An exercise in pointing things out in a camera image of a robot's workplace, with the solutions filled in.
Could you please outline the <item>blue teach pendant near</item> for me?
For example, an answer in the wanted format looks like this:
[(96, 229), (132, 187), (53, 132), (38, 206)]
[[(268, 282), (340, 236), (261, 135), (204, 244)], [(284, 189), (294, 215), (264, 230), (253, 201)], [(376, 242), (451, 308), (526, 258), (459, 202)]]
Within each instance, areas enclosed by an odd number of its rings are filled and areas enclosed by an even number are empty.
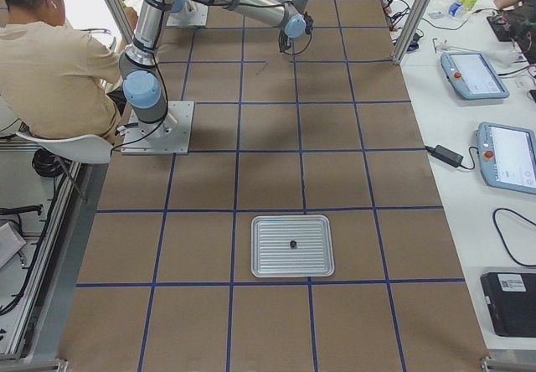
[(535, 133), (482, 122), (477, 129), (478, 158), (487, 185), (535, 194)]

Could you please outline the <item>blue teach pendant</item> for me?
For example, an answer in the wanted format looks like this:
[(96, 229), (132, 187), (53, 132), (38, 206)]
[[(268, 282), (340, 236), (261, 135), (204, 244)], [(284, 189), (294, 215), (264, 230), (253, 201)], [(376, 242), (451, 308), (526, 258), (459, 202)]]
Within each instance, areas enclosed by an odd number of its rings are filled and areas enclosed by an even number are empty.
[(498, 100), (510, 96), (508, 88), (484, 53), (443, 53), (440, 63), (453, 90), (463, 100)]
[(535, 194), (535, 133), (482, 122), (477, 129), (478, 158), (487, 185)]

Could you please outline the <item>black power adapter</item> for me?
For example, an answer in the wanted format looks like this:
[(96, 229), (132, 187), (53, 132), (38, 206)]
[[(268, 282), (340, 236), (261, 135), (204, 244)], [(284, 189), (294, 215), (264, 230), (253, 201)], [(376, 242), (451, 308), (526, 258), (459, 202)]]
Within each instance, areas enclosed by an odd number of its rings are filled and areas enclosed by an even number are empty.
[(453, 168), (459, 168), (461, 166), (463, 156), (457, 152), (453, 152), (442, 145), (436, 145), (435, 147), (426, 146), (425, 149), (433, 158), (436, 158)]

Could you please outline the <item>person in beige shirt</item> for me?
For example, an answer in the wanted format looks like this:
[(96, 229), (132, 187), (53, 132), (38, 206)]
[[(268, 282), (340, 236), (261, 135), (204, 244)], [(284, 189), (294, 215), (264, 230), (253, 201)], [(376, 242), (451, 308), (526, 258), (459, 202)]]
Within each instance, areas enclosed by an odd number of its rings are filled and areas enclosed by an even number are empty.
[(64, 0), (5, 0), (1, 96), (36, 137), (114, 142), (126, 99), (119, 55), (71, 28)]

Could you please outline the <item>white chair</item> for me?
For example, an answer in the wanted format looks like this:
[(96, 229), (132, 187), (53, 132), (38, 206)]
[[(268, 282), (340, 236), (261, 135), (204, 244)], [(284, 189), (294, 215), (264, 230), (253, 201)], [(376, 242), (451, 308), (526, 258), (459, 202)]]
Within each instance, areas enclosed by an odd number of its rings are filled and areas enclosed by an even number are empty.
[(112, 145), (107, 140), (91, 134), (65, 139), (38, 138), (24, 132), (16, 132), (16, 135), (26, 141), (37, 143), (53, 153), (58, 158), (64, 174), (69, 178), (81, 200), (85, 204), (87, 203), (87, 198), (81, 192), (64, 161), (67, 159), (71, 162), (84, 164), (109, 163), (111, 160)]

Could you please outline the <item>aluminium frame post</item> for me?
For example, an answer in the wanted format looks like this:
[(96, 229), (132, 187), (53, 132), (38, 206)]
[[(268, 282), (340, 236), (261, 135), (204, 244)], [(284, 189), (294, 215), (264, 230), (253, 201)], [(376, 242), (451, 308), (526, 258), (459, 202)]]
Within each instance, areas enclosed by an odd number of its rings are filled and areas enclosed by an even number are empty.
[(116, 26), (118, 27), (122, 41), (128, 45), (132, 43), (133, 30), (131, 25), (128, 22), (128, 18), (124, 12), (124, 9), (121, 5), (120, 0), (105, 0), (106, 6), (111, 12), (111, 15), (115, 21)]
[(410, 42), (413, 39), (414, 33), (424, 16), (425, 10), (428, 7), (429, 2), (430, 0), (414, 0), (410, 9), (410, 14), (406, 19), (402, 32), (399, 35), (397, 42), (394, 46), (394, 52), (392, 57), (394, 65), (401, 64), (402, 59), (410, 46)]

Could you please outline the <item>blue teach pendant far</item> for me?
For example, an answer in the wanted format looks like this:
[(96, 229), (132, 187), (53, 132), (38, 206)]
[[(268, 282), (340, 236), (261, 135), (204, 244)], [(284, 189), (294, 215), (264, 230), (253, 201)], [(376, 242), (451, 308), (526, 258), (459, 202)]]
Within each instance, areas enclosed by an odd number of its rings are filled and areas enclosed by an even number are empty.
[(443, 53), (440, 63), (453, 90), (463, 100), (498, 100), (510, 96), (508, 88), (484, 53)]

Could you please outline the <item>silver ribbed metal tray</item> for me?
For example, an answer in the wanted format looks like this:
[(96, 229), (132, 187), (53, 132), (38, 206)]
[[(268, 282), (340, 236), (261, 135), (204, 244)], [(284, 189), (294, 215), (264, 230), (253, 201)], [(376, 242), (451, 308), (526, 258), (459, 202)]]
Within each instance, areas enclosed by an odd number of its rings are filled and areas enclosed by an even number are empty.
[(251, 222), (251, 272), (258, 278), (331, 276), (330, 220), (322, 214), (256, 216)]

